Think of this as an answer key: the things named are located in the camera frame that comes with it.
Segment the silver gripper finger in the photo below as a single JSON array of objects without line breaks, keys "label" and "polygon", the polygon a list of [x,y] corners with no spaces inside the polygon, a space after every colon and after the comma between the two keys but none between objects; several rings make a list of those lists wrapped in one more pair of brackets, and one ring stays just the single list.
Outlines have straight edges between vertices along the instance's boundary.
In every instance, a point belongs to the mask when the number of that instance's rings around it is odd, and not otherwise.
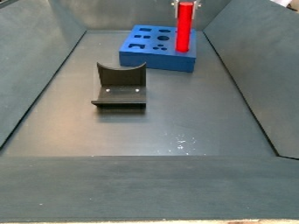
[{"label": "silver gripper finger", "polygon": [[202,0],[194,0],[194,6],[192,6],[192,16],[195,16],[196,10],[202,7]]},{"label": "silver gripper finger", "polygon": [[180,0],[172,0],[174,16],[175,16],[175,18],[178,18],[178,13],[179,13],[179,2],[180,2]]}]

